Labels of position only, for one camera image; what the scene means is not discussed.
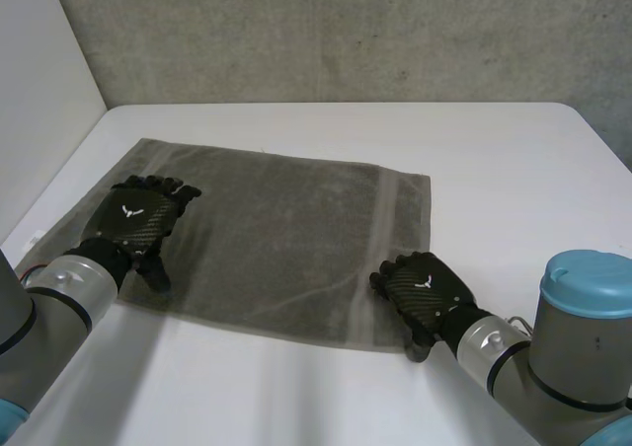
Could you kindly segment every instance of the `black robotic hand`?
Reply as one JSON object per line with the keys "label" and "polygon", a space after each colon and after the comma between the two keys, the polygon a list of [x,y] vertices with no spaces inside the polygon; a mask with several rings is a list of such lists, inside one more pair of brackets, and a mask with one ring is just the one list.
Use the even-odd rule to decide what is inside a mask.
{"label": "black robotic hand", "polygon": [[[458,326],[454,323],[467,318],[468,311],[477,314],[474,316],[482,312],[476,307],[467,285],[431,253],[398,256],[395,263],[386,260],[379,273],[371,274],[369,281],[379,296],[395,305],[411,329],[406,354],[415,362],[426,360],[438,340],[447,340],[450,344],[451,334],[458,335]],[[459,316],[449,317],[454,310],[458,310]]]}
{"label": "black robotic hand", "polygon": [[118,287],[132,268],[155,291],[171,288],[160,249],[187,204],[201,195],[196,187],[174,178],[129,177],[112,190],[88,221],[82,243],[68,254],[96,260]]}

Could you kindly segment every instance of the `white wall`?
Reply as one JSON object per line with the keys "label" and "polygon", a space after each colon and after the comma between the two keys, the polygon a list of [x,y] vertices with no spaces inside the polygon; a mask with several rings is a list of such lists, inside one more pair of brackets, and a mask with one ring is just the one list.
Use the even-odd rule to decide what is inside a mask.
{"label": "white wall", "polygon": [[58,0],[0,0],[0,242],[106,108]]}

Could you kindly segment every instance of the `gray wall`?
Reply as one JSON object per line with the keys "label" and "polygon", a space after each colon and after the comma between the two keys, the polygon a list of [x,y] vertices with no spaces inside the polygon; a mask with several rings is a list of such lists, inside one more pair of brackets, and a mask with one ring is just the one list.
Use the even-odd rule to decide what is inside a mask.
{"label": "gray wall", "polygon": [[632,166],[632,0],[61,3],[110,107],[554,101]]}

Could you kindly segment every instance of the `gray towel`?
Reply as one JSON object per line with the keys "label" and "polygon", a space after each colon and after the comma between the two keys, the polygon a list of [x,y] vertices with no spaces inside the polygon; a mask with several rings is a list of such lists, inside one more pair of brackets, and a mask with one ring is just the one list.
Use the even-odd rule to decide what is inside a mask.
{"label": "gray towel", "polygon": [[383,260],[429,249],[429,177],[143,139],[19,270],[75,246],[110,186],[132,174],[177,177],[203,195],[163,245],[172,293],[154,294],[134,275],[121,302],[259,335],[401,348],[403,323],[367,282]]}

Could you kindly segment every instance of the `carbon fiber hand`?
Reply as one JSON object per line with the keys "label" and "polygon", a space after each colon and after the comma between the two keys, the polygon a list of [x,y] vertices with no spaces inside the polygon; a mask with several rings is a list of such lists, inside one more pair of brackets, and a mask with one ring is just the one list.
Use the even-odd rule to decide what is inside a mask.
{"label": "carbon fiber hand", "polygon": [[117,245],[135,263],[150,287],[170,289],[160,249],[187,204],[201,195],[196,187],[183,186],[174,178],[129,177],[99,205],[83,232],[83,241],[105,239]]}
{"label": "carbon fiber hand", "polygon": [[434,254],[413,252],[384,261],[372,273],[371,288],[390,300],[412,330],[406,345],[411,360],[422,362],[441,340],[440,328],[447,313],[457,306],[476,306],[474,295],[461,279]]}

